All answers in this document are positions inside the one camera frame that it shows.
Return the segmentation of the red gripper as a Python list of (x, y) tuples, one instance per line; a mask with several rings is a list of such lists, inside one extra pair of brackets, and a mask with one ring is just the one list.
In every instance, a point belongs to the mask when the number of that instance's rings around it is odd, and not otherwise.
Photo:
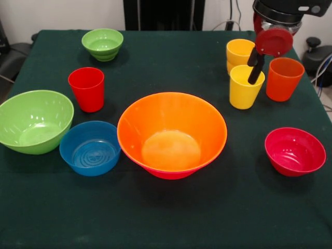
[(282, 56), (293, 46), (293, 34), (282, 25), (274, 25), (254, 14), (254, 30), (256, 33), (255, 49), (252, 50), (247, 61), (253, 69), (248, 77), (248, 82), (254, 85), (265, 63), (265, 55)]

